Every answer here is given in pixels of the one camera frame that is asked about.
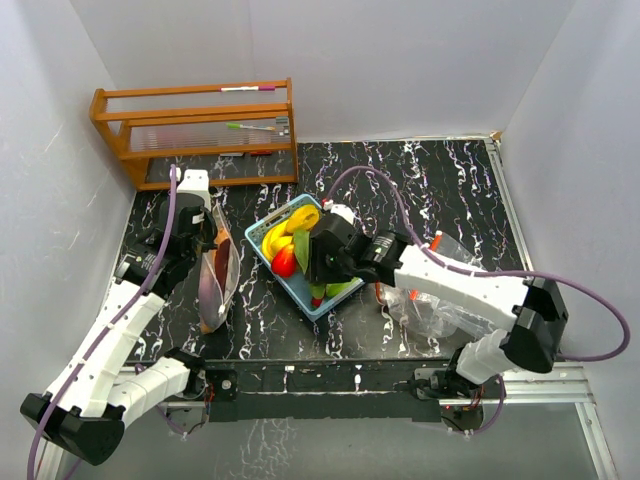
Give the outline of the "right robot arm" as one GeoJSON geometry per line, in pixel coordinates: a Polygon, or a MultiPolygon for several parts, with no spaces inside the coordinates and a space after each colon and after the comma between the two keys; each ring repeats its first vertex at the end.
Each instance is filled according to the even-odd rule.
{"type": "Polygon", "coordinates": [[[311,230],[307,275],[313,283],[359,278],[417,290],[490,321],[493,332],[458,348],[445,369],[410,381],[410,388],[431,398],[470,396],[514,368],[550,372],[568,320],[553,280],[472,270],[400,233],[384,230],[369,237],[335,213],[322,216],[311,230]]]}

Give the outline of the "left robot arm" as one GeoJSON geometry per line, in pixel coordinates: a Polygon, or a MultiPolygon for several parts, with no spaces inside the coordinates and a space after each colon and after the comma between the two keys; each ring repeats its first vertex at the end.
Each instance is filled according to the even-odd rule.
{"type": "Polygon", "coordinates": [[[165,399],[198,399],[206,390],[202,360],[178,347],[123,383],[121,368],[148,323],[163,309],[217,234],[209,193],[174,193],[156,223],[126,250],[102,310],[65,371],[20,412],[46,439],[97,466],[135,420],[165,399]]]}

